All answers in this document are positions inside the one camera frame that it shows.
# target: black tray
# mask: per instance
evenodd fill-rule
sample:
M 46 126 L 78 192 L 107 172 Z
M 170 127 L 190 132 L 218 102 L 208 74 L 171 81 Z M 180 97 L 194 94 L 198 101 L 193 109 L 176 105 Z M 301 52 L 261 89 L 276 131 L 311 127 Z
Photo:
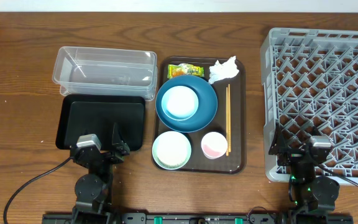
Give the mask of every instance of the black tray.
M 63 100 L 56 146 L 70 149 L 80 136 L 96 134 L 101 150 L 110 151 L 112 127 L 117 123 L 131 151 L 136 151 L 143 144 L 144 114 L 142 97 L 68 95 Z
M 216 58 L 189 58 L 189 57 L 169 57 L 162 63 L 158 87 L 162 86 L 167 80 L 168 64 L 179 65 L 180 63 L 190 63 L 192 65 L 204 67 L 205 80 L 209 79 L 209 67 L 219 60 L 220 63 L 227 59 Z M 245 70 L 243 64 L 236 60 L 236 65 L 240 70 L 234 78 L 224 79 L 212 85 L 218 96 L 218 111 L 212 122 L 200 131 L 194 133 L 184 133 L 191 143 L 190 160 L 179 171 L 190 172 L 209 172 L 219 174 L 236 174 L 246 166 L 246 138 L 245 138 Z M 231 153 L 229 156 L 222 156 L 217 159 L 207 159 L 201 150 L 201 139 L 211 131 L 217 131 L 226 136 L 226 87 L 230 83 L 231 89 Z M 166 127 L 156 115 L 154 140 L 162 133 L 171 131 Z M 160 169 L 153 158 L 153 163 Z

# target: gray plastic crate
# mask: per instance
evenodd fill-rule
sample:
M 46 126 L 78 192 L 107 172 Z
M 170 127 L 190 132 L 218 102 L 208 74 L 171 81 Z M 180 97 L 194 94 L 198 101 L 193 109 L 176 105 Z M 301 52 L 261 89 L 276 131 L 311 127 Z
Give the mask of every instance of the gray plastic crate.
M 260 49 L 260 60 L 266 176 L 289 180 L 277 157 L 268 155 L 279 122 L 293 147 L 308 139 L 316 126 L 334 146 L 324 166 L 358 182 L 358 31 L 273 28 Z

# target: wooden chopstick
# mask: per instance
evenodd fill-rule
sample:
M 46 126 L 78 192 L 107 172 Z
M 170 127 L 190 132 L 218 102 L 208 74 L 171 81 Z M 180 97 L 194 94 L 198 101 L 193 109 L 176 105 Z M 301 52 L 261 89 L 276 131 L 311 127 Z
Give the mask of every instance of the wooden chopstick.
M 226 156 L 229 156 L 229 105 L 228 105 L 228 98 L 229 98 L 229 89 L 226 87 L 226 139 L 227 139 L 227 149 L 226 149 Z
M 227 103 L 228 103 L 228 120 L 229 120 L 229 124 L 228 124 L 228 127 L 229 127 L 229 132 L 228 132 L 228 139 L 227 139 L 227 146 L 229 148 L 229 152 L 231 152 L 231 99 L 230 99 L 230 84 L 229 86 L 227 87 Z

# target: crumpled napkin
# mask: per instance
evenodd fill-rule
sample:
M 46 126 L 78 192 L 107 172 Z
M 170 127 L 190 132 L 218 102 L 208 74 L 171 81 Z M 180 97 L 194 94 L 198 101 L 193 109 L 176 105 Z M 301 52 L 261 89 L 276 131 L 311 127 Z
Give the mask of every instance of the crumpled napkin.
M 216 61 L 214 66 L 210 66 L 209 68 L 210 74 L 209 74 L 209 84 L 213 84 L 216 81 L 222 80 L 224 78 L 233 78 L 238 73 L 239 70 L 237 69 L 236 65 L 236 56 L 233 56 L 227 60 L 227 62 L 224 62 L 223 64 L 220 64 L 219 61 Z

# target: clear plastic container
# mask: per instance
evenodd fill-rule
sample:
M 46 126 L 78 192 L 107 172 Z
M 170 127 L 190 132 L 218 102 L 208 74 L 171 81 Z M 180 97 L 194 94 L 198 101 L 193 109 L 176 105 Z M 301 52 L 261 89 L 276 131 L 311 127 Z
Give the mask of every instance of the clear plastic container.
M 60 93 L 141 96 L 153 100 L 157 85 L 157 55 L 140 50 L 62 47 L 53 82 Z

